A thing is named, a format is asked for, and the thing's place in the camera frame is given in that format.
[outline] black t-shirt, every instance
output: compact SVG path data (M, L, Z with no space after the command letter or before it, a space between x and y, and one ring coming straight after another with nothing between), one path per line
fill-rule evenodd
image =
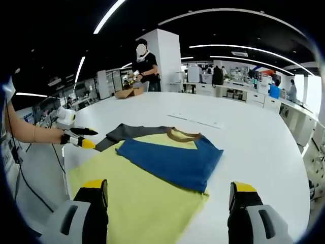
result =
M136 71L138 70L140 73L146 72L148 70L152 70L153 69L153 65L157 65L157 61L156 61L156 56L152 53L149 53L146 57L145 60L142 62L133 62L132 63L132 70ZM150 81L150 82L157 82L159 81L159 75L146 75L141 79L141 82L146 82L146 81Z

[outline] blue cloth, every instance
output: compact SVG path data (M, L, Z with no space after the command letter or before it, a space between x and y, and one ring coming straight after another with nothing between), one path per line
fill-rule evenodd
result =
M280 88L278 88L276 85L271 85L270 97L278 99L280 97Z
M176 186L204 192L223 150L206 137L194 141L197 149L184 149L127 139L116 149L132 163Z

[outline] shelf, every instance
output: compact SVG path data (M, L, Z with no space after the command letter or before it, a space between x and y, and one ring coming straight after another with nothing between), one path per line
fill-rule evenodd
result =
M244 101L244 100L239 100L239 99L234 99L234 98L229 98L229 97L224 97L224 96L222 96L222 98L226 98L226 99L234 100L234 101L237 101L237 102L246 103L246 101Z

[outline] floor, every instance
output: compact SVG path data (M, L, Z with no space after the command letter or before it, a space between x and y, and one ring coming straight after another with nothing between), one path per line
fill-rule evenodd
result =
M305 152L303 152L302 150L301 152L303 154L305 166L311 164L312 160L317 157L319 153L317 147L311 140L308 143L307 150ZM308 222L308 229L313 226L323 207L325 207L325 197L310 202L310 216Z

